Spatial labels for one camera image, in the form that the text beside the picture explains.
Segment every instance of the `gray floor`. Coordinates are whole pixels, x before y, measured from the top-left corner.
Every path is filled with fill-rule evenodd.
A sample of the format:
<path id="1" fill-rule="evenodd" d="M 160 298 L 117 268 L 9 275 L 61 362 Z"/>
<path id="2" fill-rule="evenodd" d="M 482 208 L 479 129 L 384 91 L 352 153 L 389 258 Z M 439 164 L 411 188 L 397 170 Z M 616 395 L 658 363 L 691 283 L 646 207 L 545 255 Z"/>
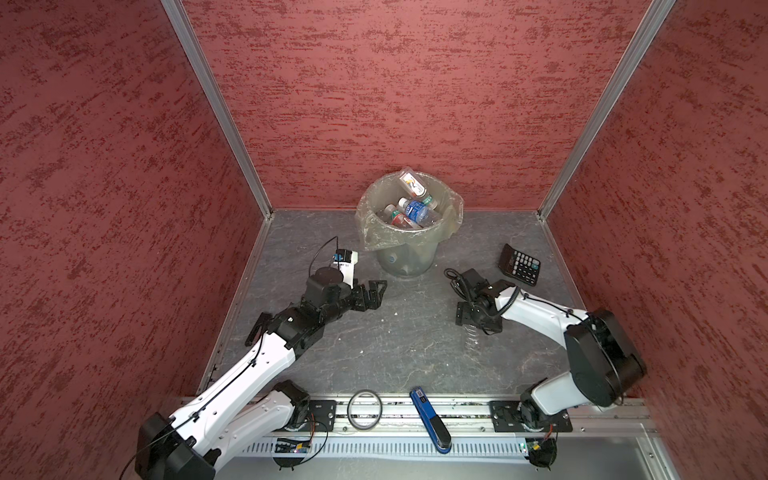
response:
<path id="1" fill-rule="evenodd" d="M 353 212 L 276 213 L 221 371 L 245 354 L 243 342 L 261 312 L 277 313 L 298 301 L 313 254 L 333 235 L 339 235 L 340 247 L 358 250 Z M 474 352 L 465 348 L 464 329 L 454 325 L 458 297 L 442 271 L 475 268 L 496 281 L 502 278 L 496 263 L 504 243 L 541 260 L 538 285 L 522 285 L 524 289 L 571 304 L 533 213 L 466 212 L 458 233 L 440 244 L 435 266 L 418 278 L 391 276 L 373 253 L 360 252 L 356 277 L 389 281 L 381 308 L 349 312 L 328 325 L 324 337 L 275 382 L 292 379 L 310 394 L 360 389 L 404 393 L 418 385 L 427 393 L 515 395 L 563 372 L 568 364 L 565 351 L 517 323 L 507 322 L 499 335 L 483 336 L 482 348 Z M 329 247 L 320 258 L 332 253 Z"/>
<path id="2" fill-rule="evenodd" d="M 307 465 L 279 472 L 271 458 L 235 458 L 216 480 L 650 480 L 634 439 L 558 440 L 558 458 L 552 470 L 533 465 L 494 463 L 407 462 L 371 458 L 315 458 Z"/>

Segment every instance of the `spring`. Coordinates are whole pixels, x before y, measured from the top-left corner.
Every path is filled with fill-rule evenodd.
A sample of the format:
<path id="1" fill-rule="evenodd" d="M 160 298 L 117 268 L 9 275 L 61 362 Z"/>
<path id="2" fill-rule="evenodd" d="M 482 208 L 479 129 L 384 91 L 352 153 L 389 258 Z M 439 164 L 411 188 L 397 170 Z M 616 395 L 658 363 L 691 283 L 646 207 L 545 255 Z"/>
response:
<path id="1" fill-rule="evenodd" d="M 464 331 L 464 347 L 470 352 L 477 351 L 480 343 L 480 331 L 474 325 L 464 325 Z"/>

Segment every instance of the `vent grille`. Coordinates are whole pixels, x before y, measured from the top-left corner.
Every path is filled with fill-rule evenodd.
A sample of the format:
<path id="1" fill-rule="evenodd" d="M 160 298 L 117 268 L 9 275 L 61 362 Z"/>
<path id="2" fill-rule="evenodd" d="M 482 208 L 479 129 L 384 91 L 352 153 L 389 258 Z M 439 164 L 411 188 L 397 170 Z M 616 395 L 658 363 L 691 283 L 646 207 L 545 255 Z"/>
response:
<path id="1" fill-rule="evenodd" d="M 246 457 L 297 457 L 303 458 L 305 454 L 274 453 L 276 443 L 261 439 L 243 450 L 240 456 Z M 315 449 L 323 445 L 323 439 L 315 439 L 308 455 L 312 455 Z M 386 437 L 366 438 L 356 437 L 345 439 L 343 437 L 328 438 L 326 447 L 317 455 L 325 458 L 409 458 L 409 459 L 472 459 L 483 462 L 525 462 L 528 454 L 525 448 L 525 439 L 488 439 L 466 438 L 454 439 L 450 453 L 439 453 L 429 439 L 413 437 Z"/>

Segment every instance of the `red textured wall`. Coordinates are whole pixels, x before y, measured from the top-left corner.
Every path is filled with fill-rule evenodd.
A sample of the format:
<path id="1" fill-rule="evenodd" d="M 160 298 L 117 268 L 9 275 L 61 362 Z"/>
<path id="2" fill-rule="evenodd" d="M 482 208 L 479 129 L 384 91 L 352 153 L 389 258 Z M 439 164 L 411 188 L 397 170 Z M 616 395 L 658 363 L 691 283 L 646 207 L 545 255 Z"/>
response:
<path id="1" fill-rule="evenodd" d="M 678 0 L 550 216 L 684 478 L 768 472 L 768 4 Z"/>
<path id="2" fill-rule="evenodd" d="M 0 478 L 117 478 L 258 209 L 160 2 L 4 2 L 0 71 Z"/>
<path id="3" fill-rule="evenodd" d="M 189 0 L 275 207 L 354 207 L 410 164 L 535 210 L 648 0 Z"/>

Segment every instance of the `black ring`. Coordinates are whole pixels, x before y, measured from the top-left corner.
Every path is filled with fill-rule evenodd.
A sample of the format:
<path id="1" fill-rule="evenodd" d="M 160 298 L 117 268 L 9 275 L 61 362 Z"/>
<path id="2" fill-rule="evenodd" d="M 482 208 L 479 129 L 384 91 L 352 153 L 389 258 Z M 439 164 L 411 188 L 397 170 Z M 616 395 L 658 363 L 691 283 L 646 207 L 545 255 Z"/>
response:
<path id="1" fill-rule="evenodd" d="M 350 409 L 352 408 L 352 404 L 355 402 L 355 400 L 357 400 L 360 396 L 365 395 L 366 393 L 373 396 L 373 398 L 376 399 L 377 402 L 379 402 L 379 416 L 376 417 L 376 420 L 370 425 L 360 425 L 359 423 L 355 422 L 355 419 L 352 418 L 352 413 L 350 412 Z M 383 413 L 384 413 L 384 404 L 382 403 L 382 400 L 379 398 L 379 396 L 376 395 L 376 392 L 374 392 L 373 390 L 360 390 L 355 395 L 353 395 L 352 398 L 349 399 L 349 403 L 346 404 L 346 419 L 349 420 L 349 424 L 355 427 L 355 429 L 361 430 L 363 432 L 377 426 L 379 424 L 379 420 L 382 419 Z"/>

